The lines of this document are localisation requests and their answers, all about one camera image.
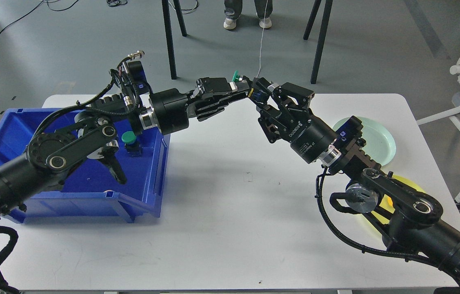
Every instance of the table leg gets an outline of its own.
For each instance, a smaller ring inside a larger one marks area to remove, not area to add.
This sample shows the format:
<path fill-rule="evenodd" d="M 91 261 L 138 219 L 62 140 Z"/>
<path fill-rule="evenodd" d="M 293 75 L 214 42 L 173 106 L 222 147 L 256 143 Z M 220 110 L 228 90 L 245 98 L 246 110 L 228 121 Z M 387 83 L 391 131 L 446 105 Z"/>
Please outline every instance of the table leg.
<path fill-rule="evenodd" d="M 329 23 L 329 15 L 331 14 L 331 6 L 333 0 L 326 0 L 324 5 L 324 15 L 322 17 L 321 31 L 319 32 L 319 40 L 317 41 L 317 51 L 315 52 L 315 59 L 313 60 L 313 69 L 311 71 L 310 82 L 315 84 L 317 82 L 317 74 L 319 73 L 319 66 L 321 65 L 322 51 L 324 49 L 324 40 L 326 39 L 327 25 Z"/>
<path fill-rule="evenodd" d="M 310 18 L 308 19 L 308 24 L 306 25 L 306 30 L 304 31 L 303 40 L 307 40 L 310 37 L 311 28 L 313 28 L 313 23 L 315 22 L 315 17 L 319 11 L 322 0 L 315 0 L 313 2 L 313 8 L 311 9 Z"/>
<path fill-rule="evenodd" d="M 170 76 L 172 80 L 177 80 L 176 57 L 173 52 L 172 26 L 170 24 L 170 8 L 168 0 L 162 0 L 164 31 L 166 33 L 166 45 L 168 47 L 168 61 L 170 62 Z"/>
<path fill-rule="evenodd" d="M 181 28 L 181 35 L 186 37 L 187 28 L 184 25 L 183 12 L 181 11 L 181 4 L 179 0 L 173 0 L 173 6 L 176 8 L 177 20 L 179 21 L 179 27 Z"/>

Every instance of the sneaker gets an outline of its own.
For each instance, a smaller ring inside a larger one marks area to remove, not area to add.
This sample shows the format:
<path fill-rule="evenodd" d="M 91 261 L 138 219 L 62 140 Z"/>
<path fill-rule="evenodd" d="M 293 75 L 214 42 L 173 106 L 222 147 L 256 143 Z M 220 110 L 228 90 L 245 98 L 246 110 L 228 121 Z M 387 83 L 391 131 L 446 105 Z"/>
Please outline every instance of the sneaker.
<path fill-rule="evenodd" d="M 224 24 L 222 26 L 224 26 L 224 28 L 227 29 L 227 30 L 233 30 L 237 26 L 237 22 L 236 22 L 235 19 L 231 19 L 231 18 L 227 17 L 224 20 Z"/>
<path fill-rule="evenodd" d="M 271 28 L 271 19 L 269 17 L 267 18 L 260 18 L 259 19 L 259 26 L 264 29 L 269 29 Z"/>

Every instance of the green bottle cap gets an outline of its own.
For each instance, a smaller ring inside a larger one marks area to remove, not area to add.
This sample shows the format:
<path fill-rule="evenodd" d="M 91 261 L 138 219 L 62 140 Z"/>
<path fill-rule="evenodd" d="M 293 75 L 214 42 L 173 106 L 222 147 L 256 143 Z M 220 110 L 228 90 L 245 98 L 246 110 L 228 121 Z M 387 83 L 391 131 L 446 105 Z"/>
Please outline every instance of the green bottle cap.
<path fill-rule="evenodd" d="M 132 131 L 124 132 L 123 135 L 121 136 L 121 141 L 123 143 L 131 145 L 135 142 L 136 136 Z"/>
<path fill-rule="evenodd" d="M 239 78 L 241 76 L 239 76 L 239 71 L 235 71 L 235 73 L 233 73 L 233 77 L 231 78 L 231 81 L 232 82 L 239 82 Z"/>

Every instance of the person's leg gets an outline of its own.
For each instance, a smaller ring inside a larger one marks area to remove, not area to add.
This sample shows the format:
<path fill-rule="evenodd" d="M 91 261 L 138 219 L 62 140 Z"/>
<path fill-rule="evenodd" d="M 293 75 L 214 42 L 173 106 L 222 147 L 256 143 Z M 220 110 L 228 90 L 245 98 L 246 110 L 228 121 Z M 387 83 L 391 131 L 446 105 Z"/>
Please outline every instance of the person's leg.
<path fill-rule="evenodd" d="M 236 20 L 241 16 L 241 12 L 242 0 L 224 0 L 224 14 L 226 18 Z"/>
<path fill-rule="evenodd" d="M 255 0 L 256 11 L 259 18 L 269 18 L 273 11 L 273 0 Z"/>

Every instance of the blue plastic bin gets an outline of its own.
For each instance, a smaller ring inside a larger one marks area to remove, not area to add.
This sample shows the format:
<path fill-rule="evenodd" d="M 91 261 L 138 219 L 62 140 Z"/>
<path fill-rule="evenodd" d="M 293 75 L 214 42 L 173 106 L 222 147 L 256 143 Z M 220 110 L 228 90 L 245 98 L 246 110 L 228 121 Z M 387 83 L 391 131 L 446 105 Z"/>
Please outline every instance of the blue plastic bin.
<path fill-rule="evenodd" d="M 3 114 L 0 165 L 23 153 L 37 126 L 54 110 L 8 109 Z M 46 132 L 71 125 L 76 114 L 62 116 Z M 119 136 L 131 130 L 126 120 L 115 125 Z M 142 146 L 141 157 L 130 157 L 118 140 L 120 149 L 116 158 L 127 176 L 125 185 L 116 182 L 100 162 L 86 160 L 68 177 L 62 191 L 41 192 L 25 202 L 26 213 L 14 209 L 5 218 L 17 223 L 35 216 L 121 216 L 129 223 L 144 213 L 158 218 L 170 135 L 163 136 L 157 128 L 152 128 L 137 136 L 137 140 Z"/>

